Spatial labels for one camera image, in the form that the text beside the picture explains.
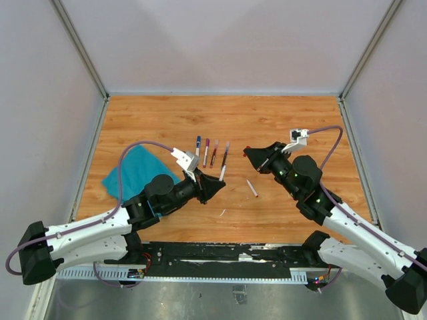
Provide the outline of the red marker cap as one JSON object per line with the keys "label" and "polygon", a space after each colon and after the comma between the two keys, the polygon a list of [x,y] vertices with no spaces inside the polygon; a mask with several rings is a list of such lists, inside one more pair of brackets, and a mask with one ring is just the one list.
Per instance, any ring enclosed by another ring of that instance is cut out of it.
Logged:
{"label": "red marker cap", "polygon": [[247,151],[248,151],[249,149],[251,149],[251,147],[250,147],[250,146],[246,146],[246,148],[244,149],[243,157],[247,157]]}

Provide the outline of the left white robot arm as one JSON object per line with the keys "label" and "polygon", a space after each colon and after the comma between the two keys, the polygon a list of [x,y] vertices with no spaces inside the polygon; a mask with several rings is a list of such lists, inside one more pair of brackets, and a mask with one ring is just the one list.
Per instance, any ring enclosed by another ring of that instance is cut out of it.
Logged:
{"label": "left white robot arm", "polygon": [[206,204],[225,186],[223,179],[199,169],[179,183],[161,174],[112,212],[67,225],[46,227],[36,221],[27,227],[17,247],[23,284],[44,282],[82,263],[121,259],[137,263],[143,255],[143,247],[132,240],[137,231],[159,223],[192,199]]}

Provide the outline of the thin white red-end pen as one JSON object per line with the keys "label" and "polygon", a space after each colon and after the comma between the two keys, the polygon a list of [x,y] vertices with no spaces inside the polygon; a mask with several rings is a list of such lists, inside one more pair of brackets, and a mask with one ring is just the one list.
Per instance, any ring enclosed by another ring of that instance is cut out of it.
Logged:
{"label": "thin white red-end pen", "polygon": [[221,170],[221,173],[220,173],[220,181],[224,180],[225,172],[226,172],[226,165],[224,165],[222,167],[222,170]]}

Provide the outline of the pink transparent gel pen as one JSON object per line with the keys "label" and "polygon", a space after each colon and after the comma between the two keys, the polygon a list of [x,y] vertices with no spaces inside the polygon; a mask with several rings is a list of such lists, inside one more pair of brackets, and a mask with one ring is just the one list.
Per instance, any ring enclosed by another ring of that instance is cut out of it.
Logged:
{"label": "pink transparent gel pen", "polygon": [[215,160],[216,160],[216,153],[217,153],[217,150],[218,150],[218,149],[214,149],[214,148],[213,148],[213,153],[212,153],[211,161],[210,161],[210,164],[209,164],[209,168],[210,168],[210,169],[212,169],[212,168],[213,168],[213,166],[214,166],[214,162],[215,162]]}

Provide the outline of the blue gel pen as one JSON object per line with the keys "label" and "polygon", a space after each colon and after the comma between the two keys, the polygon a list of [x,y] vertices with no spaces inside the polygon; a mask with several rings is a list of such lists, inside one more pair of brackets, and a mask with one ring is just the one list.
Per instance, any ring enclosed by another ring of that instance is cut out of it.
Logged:
{"label": "blue gel pen", "polygon": [[223,167],[223,166],[226,164],[226,159],[227,159],[228,153],[229,153],[229,150],[228,150],[228,151],[226,151],[226,148],[225,148],[224,156],[223,156],[223,159],[222,159],[222,165],[221,165],[221,167]]}

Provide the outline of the white whiteboard marker purple end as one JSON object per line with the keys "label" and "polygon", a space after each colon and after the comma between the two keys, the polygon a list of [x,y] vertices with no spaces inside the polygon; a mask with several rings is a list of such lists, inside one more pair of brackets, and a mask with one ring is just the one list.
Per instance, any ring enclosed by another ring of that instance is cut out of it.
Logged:
{"label": "white whiteboard marker purple end", "polygon": [[207,166],[208,154],[209,154],[209,148],[205,148],[204,154],[203,154],[203,168],[206,168],[206,166]]}

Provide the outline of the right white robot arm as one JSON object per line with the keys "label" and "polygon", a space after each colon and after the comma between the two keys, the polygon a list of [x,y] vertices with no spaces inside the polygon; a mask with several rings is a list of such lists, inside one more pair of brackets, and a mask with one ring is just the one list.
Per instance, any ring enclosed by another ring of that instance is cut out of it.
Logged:
{"label": "right white robot arm", "polygon": [[310,156],[290,161],[285,148],[275,142],[265,148],[246,147],[244,155],[258,173],[274,176],[304,217],[353,244],[347,247],[325,237],[303,248],[304,262],[316,267],[324,261],[347,269],[379,286],[401,310],[418,314],[426,302],[426,249],[417,251],[367,222],[324,187],[323,172]]}

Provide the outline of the white blue deli marker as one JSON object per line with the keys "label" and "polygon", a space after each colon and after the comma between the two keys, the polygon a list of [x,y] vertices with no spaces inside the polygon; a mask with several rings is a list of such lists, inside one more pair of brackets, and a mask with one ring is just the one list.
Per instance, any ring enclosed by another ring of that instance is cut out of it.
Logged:
{"label": "white blue deli marker", "polygon": [[198,158],[200,156],[200,149],[201,149],[201,146],[200,146],[199,149],[196,149],[196,147],[195,147],[195,156],[198,157]]}

